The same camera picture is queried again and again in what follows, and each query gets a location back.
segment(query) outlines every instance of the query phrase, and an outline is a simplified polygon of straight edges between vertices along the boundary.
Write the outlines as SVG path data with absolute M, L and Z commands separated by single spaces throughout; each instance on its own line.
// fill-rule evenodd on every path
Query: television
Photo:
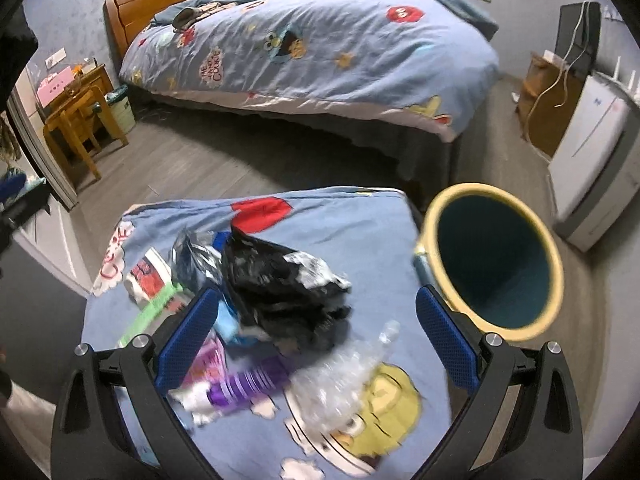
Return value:
M 586 2 L 584 5 L 569 4 L 560 7 L 556 54 L 571 66 L 570 73 L 585 80 L 593 70 L 600 43 L 601 10 L 598 2 Z

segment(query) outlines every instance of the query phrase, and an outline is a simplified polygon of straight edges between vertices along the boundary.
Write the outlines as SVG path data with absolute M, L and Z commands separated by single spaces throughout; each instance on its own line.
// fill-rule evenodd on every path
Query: white appliance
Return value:
M 595 73 L 549 164 L 556 232 L 587 251 L 640 186 L 640 109 L 620 85 Z

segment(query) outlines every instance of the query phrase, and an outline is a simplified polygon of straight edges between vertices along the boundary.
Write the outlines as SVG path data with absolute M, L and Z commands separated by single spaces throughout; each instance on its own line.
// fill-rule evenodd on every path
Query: trash bin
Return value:
M 133 117 L 133 112 L 131 111 L 131 104 L 127 97 L 127 89 L 127 85 L 122 85 L 116 88 L 113 92 L 108 92 L 104 95 L 104 99 L 107 101 L 107 104 L 111 109 L 113 118 L 116 119 L 118 126 L 125 134 L 129 133 L 136 125 L 136 120 Z M 100 110 L 100 105 L 98 103 L 93 106 L 93 110 L 98 114 L 98 118 L 102 120 L 102 111 Z
M 425 216 L 416 262 L 453 310 L 509 341 L 540 335 L 560 310 L 564 274 L 551 233 L 497 187 L 458 184 L 441 192 Z

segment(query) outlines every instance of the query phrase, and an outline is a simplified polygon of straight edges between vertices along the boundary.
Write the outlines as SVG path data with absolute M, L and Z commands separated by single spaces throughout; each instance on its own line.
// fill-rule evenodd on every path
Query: silver bolt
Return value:
M 80 343 L 76 348 L 74 348 L 74 354 L 78 357 L 86 354 L 89 351 L 89 345 L 87 343 Z
M 136 348 L 144 348 L 149 343 L 149 336 L 140 334 L 133 338 L 133 346 Z
M 560 353 L 560 351 L 562 350 L 562 349 L 560 348 L 560 345 L 559 345 L 558 343 L 556 343 L 555 341 L 549 341 L 549 342 L 546 344 L 546 347 L 549 349 L 549 351 L 550 351 L 552 354 L 559 354 L 559 353 Z
M 494 332 L 489 332 L 487 335 L 484 336 L 484 339 L 491 346 L 500 346 L 502 344 L 502 338 L 500 337 L 499 334 L 496 334 Z

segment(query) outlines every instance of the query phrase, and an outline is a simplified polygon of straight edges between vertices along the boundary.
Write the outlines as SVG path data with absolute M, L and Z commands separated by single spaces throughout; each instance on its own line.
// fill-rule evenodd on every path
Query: purple package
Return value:
M 267 357 L 260 364 L 211 385 L 207 397 L 212 406 L 228 412 L 248 404 L 260 394 L 269 394 L 289 381 L 289 373 L 278 356 Z

